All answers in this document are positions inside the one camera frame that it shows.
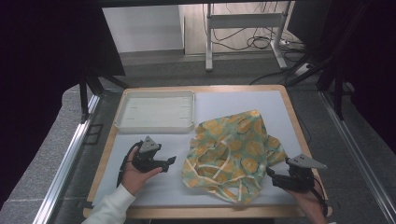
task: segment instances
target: wooden board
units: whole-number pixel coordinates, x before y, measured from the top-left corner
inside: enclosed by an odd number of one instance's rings
[[[290,117],[292,129],[297,137],[298,144],[301,151],[311,156],[308,146],[304,140],[303,132],[295,116],[291,106],[290,99],[283,86],[210,86],[210,87],[173,87],[173,88],[142,88],[129,89],[128,91],[174,91],[174,90],[191,90],[195,92],[246,92],[246,91],[279,91]],[[92,183],[92,189],[87,199],[88,203],[93,202],[98,187],[104,178],[106,166],[109,161],[111,151],[114,147],[117,136],[117,128],[113,127],[110,131],[106,142],[105,151],[103,153],[101,162],[99,164],[95,179]],[[90,208],[84,209],[84,216],[87,216]],[[180,204],[173,204],[172,206],[161,206],[154,204],[154,206],[140,206],[133,207],[127,212],[128,217],[133,218],[188,218],[188,217],[294,217],[300,216],[302,213],[295,204],[251,204],[249,206],[232,206],[227,203],[214,204],[190,204],[189,206],[182,206]]]

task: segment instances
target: hand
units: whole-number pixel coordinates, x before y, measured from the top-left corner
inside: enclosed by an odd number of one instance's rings
[[[138,147],[135,147],[129,154],[122,175],[121,184],[132,194],[135,195],[146,183],[148,179],[160,173],[163,168],[157,167],[147,173],[141,173],[132,165],[131,161]]]
[[[323,196],[322,188],[318,183],[318,181],[316,180],[315,180],[315,190],[321,196]],[[301,210],[305,213],[306,217],[309,219],[311,223],[315,223],[315,224],[327,223],[326,217],[323,216],[322,213],[323,211],[321,204],[318,198],[315,197],[315,195],[311,191],[308,191],[306,193],[299,193],[288,189],[285,189],[285,191],[294,197],[297,204],[299,205]]]

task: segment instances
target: yellow patterned cloth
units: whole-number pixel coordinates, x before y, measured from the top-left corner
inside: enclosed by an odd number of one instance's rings
[[[279,140],[267,134],[258,110],[208,120],[195,131],[183,182],[229,202],[250,203],[262,189],[266,166],[287,157]]]

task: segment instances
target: plastic tray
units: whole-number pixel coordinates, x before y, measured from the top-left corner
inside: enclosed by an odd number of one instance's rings
[[[193,91],[126,91],[114,125],[122,133],[187,133],[194,100]]]

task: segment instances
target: black curtain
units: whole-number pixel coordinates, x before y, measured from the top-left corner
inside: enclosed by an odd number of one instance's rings
[[[111,76],[124,72],[98,6],[2,1],[0,32],[3,204],[56,120],[63,93],[86,68]]]
[[[396,153],[396,1],[369,5],[343,54],[351,100]]]

